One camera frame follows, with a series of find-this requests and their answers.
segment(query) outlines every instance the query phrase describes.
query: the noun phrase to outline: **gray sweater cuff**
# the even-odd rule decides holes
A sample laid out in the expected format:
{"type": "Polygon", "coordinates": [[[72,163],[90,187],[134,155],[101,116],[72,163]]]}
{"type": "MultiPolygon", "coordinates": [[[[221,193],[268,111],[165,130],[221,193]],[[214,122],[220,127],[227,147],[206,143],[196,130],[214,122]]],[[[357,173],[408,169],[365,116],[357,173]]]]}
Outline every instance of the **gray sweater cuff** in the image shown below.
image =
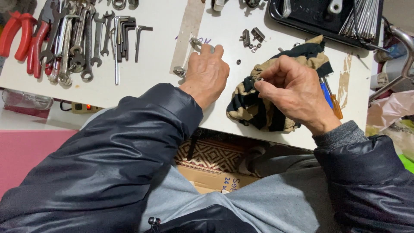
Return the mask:
{"type": "Polygon", "coordinates": [[[348,121],[337,128],[318,136],[312,136],[318,146],[316,150],[336,149],[353,143],[368,141],[364,132],[354,121],[348,121]]]}

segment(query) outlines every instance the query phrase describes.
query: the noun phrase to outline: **red-handled pliers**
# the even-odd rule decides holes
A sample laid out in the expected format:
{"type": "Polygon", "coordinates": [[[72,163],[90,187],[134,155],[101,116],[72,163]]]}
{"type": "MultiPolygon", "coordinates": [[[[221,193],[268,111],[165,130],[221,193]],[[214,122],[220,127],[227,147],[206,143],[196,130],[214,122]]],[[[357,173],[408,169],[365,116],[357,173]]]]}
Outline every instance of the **red-handled pliers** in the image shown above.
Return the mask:
{"type": "Polygon", "coordinates": [[[36,31],[31,39],[31,45],[27,55],[27,73],[33,74],[35,78],[40,78],[41,76],[41,64],[39,61],[40,49],[53,23],[52,2],[53,0],[47,0],[40,12],[36,31]]]}
{"type": "Polygon", "coordinates": [[[13,39],[18,30],[22,28],[22,38],[14,58],[18,61],[24,61],[30,47],[33,25],[36,23],[36,19],[29,13],[20,14],[18,11],[15,11],[9,14],[11,18],[6,23],[0,36],[0,56],[8,57],[10,55],[13,39]]]}

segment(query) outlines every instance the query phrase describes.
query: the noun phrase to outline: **hand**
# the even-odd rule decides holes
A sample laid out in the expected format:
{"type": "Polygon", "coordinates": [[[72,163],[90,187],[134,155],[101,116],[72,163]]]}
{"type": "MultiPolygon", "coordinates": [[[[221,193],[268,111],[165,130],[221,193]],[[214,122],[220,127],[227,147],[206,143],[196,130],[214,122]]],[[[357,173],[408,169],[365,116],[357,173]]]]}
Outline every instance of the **hand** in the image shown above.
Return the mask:
{"type": "Polygon", "coordinates": [[[282,55],[264,70],[255,83],[260,98],[266,98],[288,118],[305,125],[313,135],[327,133],[341,122],[325,100],[314,69],[282,55]]]}
{"type": "Polygon", "coordinates": [[[180,89],[191,95],[203,110],[216,101],[226,87],[230,68],[221,59],[223,53],[221,45],[211,53],[210,45],[203,44],[200,55],[194,52],[188,59],[185,82],[180,89]]]}

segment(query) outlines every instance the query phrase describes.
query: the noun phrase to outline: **black and tan rag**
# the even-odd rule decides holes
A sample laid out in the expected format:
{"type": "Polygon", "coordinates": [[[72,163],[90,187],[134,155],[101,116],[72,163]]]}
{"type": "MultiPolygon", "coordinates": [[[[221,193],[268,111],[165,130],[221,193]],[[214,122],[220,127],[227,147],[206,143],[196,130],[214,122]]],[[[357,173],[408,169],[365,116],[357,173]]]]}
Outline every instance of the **black and tan rag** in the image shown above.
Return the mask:
{"type": "Polygon", "coordinates": [[[260,73],[270,67],[281,55],[292,57],[300,64],[315,69],[319,77],[328,75],[333,70],[328,57],[323,53],[324,48],[325,42],[320,35],[273,56],[262,65],[255,65],[250,76],[237,85],[226,110],[227,117],[238,120],[244,125],[252,124],[262,131],[291,132],[300,127],[299,123],[285,117],[272,102],[259,98],[254,82],[260,77],[260,73]]]}

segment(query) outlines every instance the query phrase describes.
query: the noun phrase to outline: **cardboard box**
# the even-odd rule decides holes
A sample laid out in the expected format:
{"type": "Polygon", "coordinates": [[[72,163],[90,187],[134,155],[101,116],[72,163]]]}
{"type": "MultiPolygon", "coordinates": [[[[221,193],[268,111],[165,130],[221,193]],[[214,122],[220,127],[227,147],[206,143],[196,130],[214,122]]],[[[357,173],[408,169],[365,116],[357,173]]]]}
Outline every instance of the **cardboard box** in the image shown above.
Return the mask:
{"type": "Polygon", "coordinates": [[[212,173],[181,165],[177,169],[201,194],[222,190],[232,192],[259,179],[238,173],[212,173]]]}

